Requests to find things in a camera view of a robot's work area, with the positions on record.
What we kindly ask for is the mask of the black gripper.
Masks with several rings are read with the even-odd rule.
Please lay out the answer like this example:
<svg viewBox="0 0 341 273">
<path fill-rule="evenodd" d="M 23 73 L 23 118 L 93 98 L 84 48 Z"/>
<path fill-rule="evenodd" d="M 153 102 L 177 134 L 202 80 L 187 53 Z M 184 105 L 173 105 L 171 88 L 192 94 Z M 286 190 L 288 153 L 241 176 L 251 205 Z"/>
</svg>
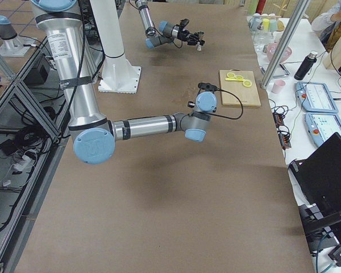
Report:
<svg viewBox="0 0 341 273">
<path fill-rule="evenodd" d="M 198 31 L 192 34 L 191 32 L 189 32 L 188 30 L 184 28 L 179 28 L 177 38 L 178 40 L 182 42 L 187 42 L 187 45 L 189 46 L 203 46 L 205 43 L 204 40 L 195 40 L 195 39 L 202 38 L 201 31 Z"/>
</svg>

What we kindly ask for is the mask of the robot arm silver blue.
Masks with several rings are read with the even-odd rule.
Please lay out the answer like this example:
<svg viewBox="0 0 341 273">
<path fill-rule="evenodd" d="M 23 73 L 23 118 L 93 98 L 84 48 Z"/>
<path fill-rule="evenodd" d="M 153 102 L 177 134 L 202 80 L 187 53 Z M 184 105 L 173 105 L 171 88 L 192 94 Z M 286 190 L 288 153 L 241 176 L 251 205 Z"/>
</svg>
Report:
<svg viewBox="0 0 341 273">
<path fill-rule="evenodd" d="M 135 93 L 141 69 L 126 59 L 119 19 L 113 1 L 90 3 L 105 54 L 103 92 Z M 125 119 L 112 122 L 98 108 L 94 73 L 86 53 L 84 16 L 79 1 L 32 1 L 37 26 L 47 34 L 60 78 L 60 87 L 69 106 L 68 125 L 76 156 L 87 164 L 100 164 L 115 151 L 118 140 L 183 131 L 195 142 L 204 140 L 212 114 L 217 108 L 217 87 L 198 84 L 198 94 L 189 103 L 189 114 Z"/>
<path fill-rule="evenodd" d="M 196 46 L 198 51 L 202 50 L 205 44 L 204 32 L 190 32 L 186 27 L 189 19 L 180 20 L 178 24 L 173 24 L 162 20 L 156 27 L 148 7 L 148 1 L 129 1 L 129 4 L 137 9 L 145 31 L 145 44 L 148 48 L 156 48 L 163 44 L 173 44 L 176 48 L 182 48 L 186 43 L 188 46 Z"/>
</svg>

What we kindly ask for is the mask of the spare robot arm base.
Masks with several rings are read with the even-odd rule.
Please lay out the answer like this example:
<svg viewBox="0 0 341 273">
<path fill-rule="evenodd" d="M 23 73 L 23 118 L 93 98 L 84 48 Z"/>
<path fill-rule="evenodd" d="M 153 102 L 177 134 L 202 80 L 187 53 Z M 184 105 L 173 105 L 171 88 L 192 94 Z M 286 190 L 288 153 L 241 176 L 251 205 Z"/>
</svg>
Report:
<svg viewBox="0 0 341 273">
<path fill-rule="evenodd" d="M 9 19 L 0 15 L 0 55 L 3 57 L 24 57 L 29 47 L 24 45 L 24 41 L 17 34 Z"/>
</svg>

